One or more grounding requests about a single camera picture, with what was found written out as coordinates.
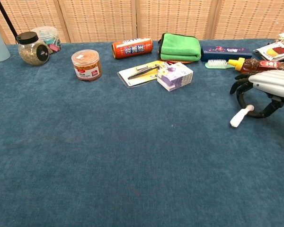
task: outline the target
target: orange cylinder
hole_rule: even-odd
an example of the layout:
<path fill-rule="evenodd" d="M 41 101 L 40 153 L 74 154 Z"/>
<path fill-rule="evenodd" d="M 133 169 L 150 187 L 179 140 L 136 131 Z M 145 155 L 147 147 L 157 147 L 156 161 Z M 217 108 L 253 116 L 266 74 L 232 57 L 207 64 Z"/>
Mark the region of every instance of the orange cylinder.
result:
<path fill-rule="evenodd" d="M 126 58 L 144 53 L 151 53 L 153 48 L 152 39 L 138 38 L 112 43 L 114 58 Z"/>

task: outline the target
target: red label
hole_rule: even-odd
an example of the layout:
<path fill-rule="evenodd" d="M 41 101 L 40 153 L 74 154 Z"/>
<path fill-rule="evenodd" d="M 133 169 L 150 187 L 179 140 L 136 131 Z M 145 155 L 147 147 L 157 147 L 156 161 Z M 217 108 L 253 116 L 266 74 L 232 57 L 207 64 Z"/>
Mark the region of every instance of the red label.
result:
<path fill-rule="evenodd" d="M 91 72 L 91 75 L 93 75 L 93 76 L 95 76 L 95 75 L 97 75 L 97 74 L 98 74 L 98 71 L 97 71 L 97 70 Z"/>
<path fill-rule="evenodd" d="M 262 67 L 268 67 L 268 68 L 277 68 L 279 66 L 278 61 L 260 61 L 259 65 Z"/>

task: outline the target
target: tissue box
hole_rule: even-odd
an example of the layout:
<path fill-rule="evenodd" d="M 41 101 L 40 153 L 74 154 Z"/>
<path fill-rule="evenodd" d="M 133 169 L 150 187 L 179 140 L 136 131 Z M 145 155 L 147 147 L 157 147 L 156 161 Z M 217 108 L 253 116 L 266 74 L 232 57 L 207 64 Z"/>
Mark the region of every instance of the tissue box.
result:
<path fill-rule="evenodd" d="M 172 91 L 189 84 L 193 78 L 193 73 L 187 66 L 178 62 L 158 70 L 157 81 L 167 91 Z"/>
<path fill-rule="evenodd" d="M 211 59 L 237 60 L 239 58 L 251 58 L 252 52 L 244 47 L 202 46 L 201 61 Z"/>

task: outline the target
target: folded towel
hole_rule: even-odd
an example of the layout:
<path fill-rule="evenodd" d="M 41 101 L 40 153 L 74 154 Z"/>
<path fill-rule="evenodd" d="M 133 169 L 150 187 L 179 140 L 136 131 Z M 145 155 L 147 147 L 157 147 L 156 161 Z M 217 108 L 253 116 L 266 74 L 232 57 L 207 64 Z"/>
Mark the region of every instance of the folded towel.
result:
<path fill-rule="evenodd" d="M 163 33 L 159 41 L 162 60 L 198 61 L 201 59 L 199 40 L 193 36 Z"/>

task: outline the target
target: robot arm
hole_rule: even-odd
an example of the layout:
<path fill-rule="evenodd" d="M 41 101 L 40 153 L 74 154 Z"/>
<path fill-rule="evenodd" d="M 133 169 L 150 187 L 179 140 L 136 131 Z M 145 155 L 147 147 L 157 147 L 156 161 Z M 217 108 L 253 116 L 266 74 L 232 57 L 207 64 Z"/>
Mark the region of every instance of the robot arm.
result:
<path fill-rule="evenodd" d="M 245 109 L 244 93 L 255 88 L 263 91 L 271 98 L 271 103 L 261 112 L 250 111 L 247 115 L 255 118 L 269 117 L 278 108 L 284 105 L 284 71 L 270 70 L 264 72 L 242 73 L 235 78 L 230 94 L 237 93 L 240 106 Z"/>

